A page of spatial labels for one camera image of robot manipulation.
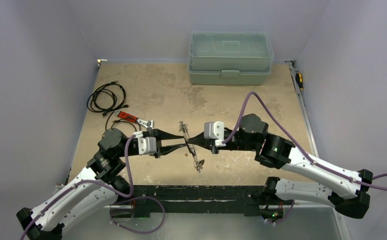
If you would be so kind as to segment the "keyring with keys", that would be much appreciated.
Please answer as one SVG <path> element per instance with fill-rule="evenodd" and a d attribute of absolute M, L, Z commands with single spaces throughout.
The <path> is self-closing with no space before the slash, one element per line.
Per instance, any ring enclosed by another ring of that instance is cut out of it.
<path fill-rule="evenodd" d="M 183 121 L 180 121 L 179 122 L 179 131 L 183 133 L 185 144 L 188 148 L 189 153 L 193 157 L 194 168 L 200 174 L 201 170 L 203 169 L 203 165 L 205 163 L 205 160 L 204 159 L 199 160 L 195 147 L 192 144 L 188 143 L 188 139 L 190 138 L 189 133 L 188 133 L 188 125 L 186 123 L 184 123 Z"/>

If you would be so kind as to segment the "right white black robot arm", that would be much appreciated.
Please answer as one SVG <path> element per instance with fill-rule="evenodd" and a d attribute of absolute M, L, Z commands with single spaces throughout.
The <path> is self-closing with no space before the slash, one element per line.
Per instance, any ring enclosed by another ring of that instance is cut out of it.
<path fill-rule="evenodd" d="M 362 219 L 370 207 L 368 187 L 371 171 L 353 171 L 337 167 L 309 153 L 302 153 L 299 146 L 281 136 L 268 132 L 268 124 L 251 113 L 240 120 L 238 130 L 231 130 L 222 121 L 207 122 L 204 132 L 189 138 L 188 144 L 218 154 L 220 150 L 255 152 L 255 161 L 267 168 L 302 175 L 310 182 L 268 177 L 261 197 L 270 204 L 300 200 L 333 207 L 338 213 Z"/>

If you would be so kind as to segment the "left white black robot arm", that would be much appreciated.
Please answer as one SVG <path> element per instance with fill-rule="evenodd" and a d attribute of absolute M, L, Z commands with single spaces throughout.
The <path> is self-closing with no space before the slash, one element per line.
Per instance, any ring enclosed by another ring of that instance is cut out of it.
<path fill-rule="evenodd" d="M 107 129 L 99 150 L 79 174 L 48 200 L 16 214 L 23 233 L 20 239 L 60 240 L 65 230 L 106 205 L 126 204 L 135 194 L 129 157 L 160 157 L 181 148 L 161 146 L 162 140 L 180 139 L 159 129 L 137 131 L 126 136 L 117 128 Z"/>

